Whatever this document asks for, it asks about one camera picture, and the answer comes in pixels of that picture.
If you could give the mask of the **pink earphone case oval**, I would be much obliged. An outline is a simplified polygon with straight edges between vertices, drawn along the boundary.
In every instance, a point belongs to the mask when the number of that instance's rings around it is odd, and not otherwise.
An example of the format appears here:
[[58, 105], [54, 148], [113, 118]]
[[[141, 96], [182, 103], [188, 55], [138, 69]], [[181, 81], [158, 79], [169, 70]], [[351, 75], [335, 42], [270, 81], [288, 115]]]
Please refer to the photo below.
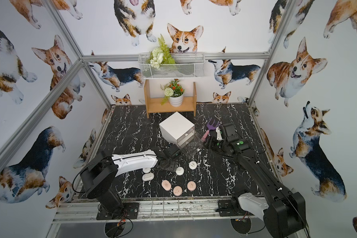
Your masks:
[[170, 191], [172, 189], [172, 185], [167, 180], [163, 180], [161, 186], [165, 191]]

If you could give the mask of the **white mini drawer cabinet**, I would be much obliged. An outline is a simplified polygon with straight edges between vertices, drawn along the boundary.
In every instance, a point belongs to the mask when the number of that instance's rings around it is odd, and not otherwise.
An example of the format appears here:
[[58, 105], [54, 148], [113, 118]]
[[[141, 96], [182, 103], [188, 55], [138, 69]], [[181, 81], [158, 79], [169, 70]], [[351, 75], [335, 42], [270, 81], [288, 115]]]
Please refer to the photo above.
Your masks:
[[195, 125], [179, 112], [175, 112], [169, 116], [159, 126], [163, 138], [181, 148], [195, 134]]

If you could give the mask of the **pink earphone case bottom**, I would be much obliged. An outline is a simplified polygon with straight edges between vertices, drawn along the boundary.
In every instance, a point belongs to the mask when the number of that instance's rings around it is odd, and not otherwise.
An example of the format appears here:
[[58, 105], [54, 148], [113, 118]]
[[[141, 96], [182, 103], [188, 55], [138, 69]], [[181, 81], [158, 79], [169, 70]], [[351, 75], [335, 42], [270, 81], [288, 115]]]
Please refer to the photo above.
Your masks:
[[173, 194], [174, 194], [174, 196], [181, 196], [181, 195], [182, 195], [182, 192], [183, 192], [183, 190], [182, 190], [181, 186], [175, 186], [175, 187], [173, 188]]

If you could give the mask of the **pink earphone case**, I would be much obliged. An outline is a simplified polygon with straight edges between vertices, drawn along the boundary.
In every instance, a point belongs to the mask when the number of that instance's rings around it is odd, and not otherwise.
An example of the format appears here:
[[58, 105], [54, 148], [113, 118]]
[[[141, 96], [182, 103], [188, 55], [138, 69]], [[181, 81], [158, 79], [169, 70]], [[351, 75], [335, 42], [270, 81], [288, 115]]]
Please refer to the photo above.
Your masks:
[[173, 194], [174, 194], [174, 196], [181, 196], [181, 195], [182, 195], [182, 192], [183, 192], [183, 190], [182, 190], [181, 186], [175, 186], [175, 187], [173, 188]]
[[194, 181], [189, 181], [187, 183], [187, 189], [189, 191], [194, 191], [196, 189], [196, 183]]

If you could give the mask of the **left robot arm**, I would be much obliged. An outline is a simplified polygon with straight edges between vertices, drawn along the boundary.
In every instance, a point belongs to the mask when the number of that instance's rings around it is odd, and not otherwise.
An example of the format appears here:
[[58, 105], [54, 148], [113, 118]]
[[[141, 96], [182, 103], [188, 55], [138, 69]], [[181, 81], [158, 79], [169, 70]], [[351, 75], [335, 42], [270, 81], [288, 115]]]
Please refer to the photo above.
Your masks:
[[102, 151], [79, 172], [83, 183], [81, 192], [88, 199], [98, 200], [107, 212], [118, 215], [124, 206], [112, 186], [116, 177], [146, 168], [174, 172], [179, 167], [175, 159], [180, 155], [181, 151], [175, 144], [126, 155], [111, 155]]

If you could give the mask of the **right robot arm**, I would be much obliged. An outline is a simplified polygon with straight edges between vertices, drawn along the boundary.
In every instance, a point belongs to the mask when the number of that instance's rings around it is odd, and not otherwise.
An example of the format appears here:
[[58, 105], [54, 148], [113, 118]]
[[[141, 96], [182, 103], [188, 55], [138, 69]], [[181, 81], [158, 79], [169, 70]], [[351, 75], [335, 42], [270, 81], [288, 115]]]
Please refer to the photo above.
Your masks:
[[241, 194], [237, 200], [240, 208], [261, 219], [274, 238], [285, 238], [306, 228], [305, 200], [296, 192], [285, 187], [260, 160], [260, 153], [251, 148], [247, 141], [218, 141], [210, 136], [205, 148], [231, 159], [241, 165], [253, 178], [264, 197], [250, 192]]

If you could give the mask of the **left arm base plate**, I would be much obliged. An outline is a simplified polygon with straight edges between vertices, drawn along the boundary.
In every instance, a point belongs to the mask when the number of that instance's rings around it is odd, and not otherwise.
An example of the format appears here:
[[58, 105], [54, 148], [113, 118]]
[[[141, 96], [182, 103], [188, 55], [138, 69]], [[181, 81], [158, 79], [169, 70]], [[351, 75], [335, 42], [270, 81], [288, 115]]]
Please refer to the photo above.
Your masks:
[[96, 220], [116, 220], [128, 218], [137, 219], [140, 203], [126, 202], [123, 207], [116, 208], [115, 211], [108, 211], [101, 203], [98, 204], [98, 213]]

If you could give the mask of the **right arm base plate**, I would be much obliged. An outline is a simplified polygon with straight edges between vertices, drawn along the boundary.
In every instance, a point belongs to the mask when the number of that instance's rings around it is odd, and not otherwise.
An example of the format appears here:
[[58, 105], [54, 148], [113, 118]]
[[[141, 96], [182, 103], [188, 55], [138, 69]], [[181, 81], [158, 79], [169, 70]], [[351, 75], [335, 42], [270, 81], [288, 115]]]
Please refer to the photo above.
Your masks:
[[258, 217], [262, 215], [260, 204], [248, 199], [219, 200], [217, 204], [218, 207], [215, 209], [215, 212], [219, 213], [221, 217], [244, 218], [248, 214]]

